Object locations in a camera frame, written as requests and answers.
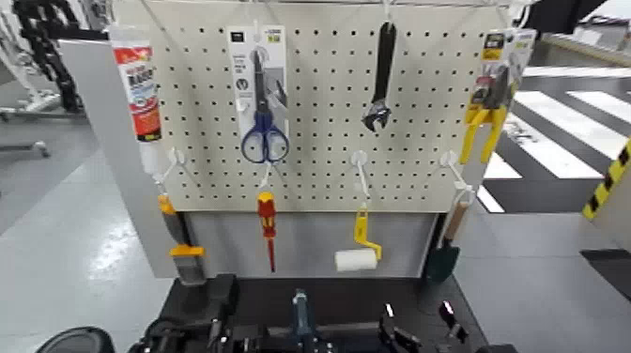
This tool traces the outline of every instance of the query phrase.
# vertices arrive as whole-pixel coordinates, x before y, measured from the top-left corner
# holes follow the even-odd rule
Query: white pegboard
[[[462,118],[479,70],[484,34],[502,27],[495,7],[393,6],[398,29],[385,130],[361,122],[372,98],[378,5],[122,2],[117,18],[149,29],[161,85],[167,146],[185,151],[196,180],[167,182],[180,210],[252,211],[265,165],[239,150],[239,126],[224,29],[283,24],[287,33],[290,153],[269,183],[280,211],[355,211],[353,151],[364,166],[374,211],[441,212],[454,176],[439,169],[460,151]]]

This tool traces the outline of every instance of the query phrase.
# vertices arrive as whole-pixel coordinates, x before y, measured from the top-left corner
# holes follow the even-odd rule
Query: wall
[[[587,18],[592,15],[603,15],[614,18],[631,19],[631,1],[629,0],[608,0],[598,7]]]

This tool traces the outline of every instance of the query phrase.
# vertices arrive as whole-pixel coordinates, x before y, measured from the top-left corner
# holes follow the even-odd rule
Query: black wrench
[[[386,123],[388,123],[388,117],[392,112],[390,108],[386,106],[386,96],[388,95],[388,82],[390,81],[395,42],[396,27],[394,23],[385,22],[381,25],[381,29],[379,30],[375,95],[371,101],[373,105],[362,117],[363,125],[372,132],[376,132],[375,121],[381,124],[382,129],[385,128]]]

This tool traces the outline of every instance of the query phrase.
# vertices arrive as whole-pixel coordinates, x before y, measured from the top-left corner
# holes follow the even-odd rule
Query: scissors blade
[[[256,94],[256,110],[261,113],[268,112],[268,99],[265,96],[265,75],[257,50],[254,50],[254,93]]]

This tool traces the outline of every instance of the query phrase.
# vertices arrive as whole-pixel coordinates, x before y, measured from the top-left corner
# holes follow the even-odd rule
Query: wooden handle
[[[445,239],[454,240],[455,232],[457,232],[460,223],[462,222],[462,218],[465,216],[465,211],[469,208],[469,204],[466,202],[459,202],[455,205],[454,215],[447,226],[447,230],[445,231]]]

